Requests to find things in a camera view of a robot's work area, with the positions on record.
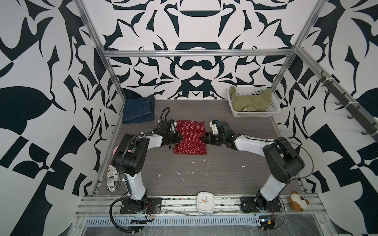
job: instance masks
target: denim jeans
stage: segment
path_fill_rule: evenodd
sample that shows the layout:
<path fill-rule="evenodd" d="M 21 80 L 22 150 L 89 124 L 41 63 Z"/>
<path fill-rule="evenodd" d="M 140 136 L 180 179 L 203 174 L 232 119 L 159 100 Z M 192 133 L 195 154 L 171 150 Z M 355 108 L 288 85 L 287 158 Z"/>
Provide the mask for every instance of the denim jeans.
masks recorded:
<path fill-rule="evenodd" d="M 126 99 L 123 108 L 123 124 L 141 123 L 155 119 L 155 97 L 140 97 Z"/>

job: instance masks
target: metal vent grate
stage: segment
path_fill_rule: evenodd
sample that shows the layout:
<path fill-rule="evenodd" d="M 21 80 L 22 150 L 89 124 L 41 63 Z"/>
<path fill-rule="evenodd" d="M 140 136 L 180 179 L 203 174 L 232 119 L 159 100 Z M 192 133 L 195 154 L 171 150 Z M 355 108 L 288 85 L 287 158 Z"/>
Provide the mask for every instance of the metal vent grate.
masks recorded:
<path fill-rule="evenodd" d="M 130 226 L 130 220 L 144 217 L 115 217 L 118 225 Z M 88 217 L 87 227 L 113 226 L 109 217 Z M 206 226 L 206 225 L 250 225 L 260 226 L 259 216 L 156 216 L 149 226 Z"/>

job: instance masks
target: stuffed toy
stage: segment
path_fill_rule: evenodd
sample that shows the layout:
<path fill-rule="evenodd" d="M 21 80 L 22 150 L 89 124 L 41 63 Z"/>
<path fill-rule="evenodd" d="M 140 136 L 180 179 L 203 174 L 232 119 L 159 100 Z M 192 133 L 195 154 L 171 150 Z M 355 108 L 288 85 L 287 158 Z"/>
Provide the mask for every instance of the stuffed toy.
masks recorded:
<path fill-rule="evenodd" d="M 307 205 L 309 204 L 308 200 L 299 196 L 296 191 L 293 191 L 288 200 L 290 202 L 291 208 L 295 211 L 304 211 L 307 209 Z"/>

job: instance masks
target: white paint speck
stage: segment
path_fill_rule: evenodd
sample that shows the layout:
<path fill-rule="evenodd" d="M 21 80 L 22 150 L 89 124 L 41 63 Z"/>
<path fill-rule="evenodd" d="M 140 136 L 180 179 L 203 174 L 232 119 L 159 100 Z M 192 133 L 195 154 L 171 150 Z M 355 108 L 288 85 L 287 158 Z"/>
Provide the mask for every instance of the white paint speck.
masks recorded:
<path fill-rule="evenodd" d="M 181 177 L 180 173 L 178 171 L 176 171 L 178 173 L 178 175 Z M 181 179 L 183 180 L 183 182 L 185 183 L 184 179 L 181 177 Z"/>

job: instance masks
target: white plastic basket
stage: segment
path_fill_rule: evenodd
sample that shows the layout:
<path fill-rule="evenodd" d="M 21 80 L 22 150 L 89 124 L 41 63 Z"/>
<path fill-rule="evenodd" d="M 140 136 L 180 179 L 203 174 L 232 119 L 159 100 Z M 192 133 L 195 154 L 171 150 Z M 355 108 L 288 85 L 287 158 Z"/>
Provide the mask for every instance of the white plastic basket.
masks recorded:
<path fill-rule="evenodd" d="M 235 87 L 235 89 L 236 89 L 236 95 L 245 96 L 245 95 L 259 95 L 264 90 L 269 89 L 269 88 L 243 86 L 243 87 Z M 265 111 L 234 111 L 234 109 L 232 108 L 229 92 L 230 92 L 230 87 L 227 88 L 227 99 L 228 99 L 228 104 L 230 105 L 233 117 L 271 117 L 272 115 L 281 112 L 280 104 L 278 103 L 277 98 L 274 94 L 272 94 L 271 103 Z"/>

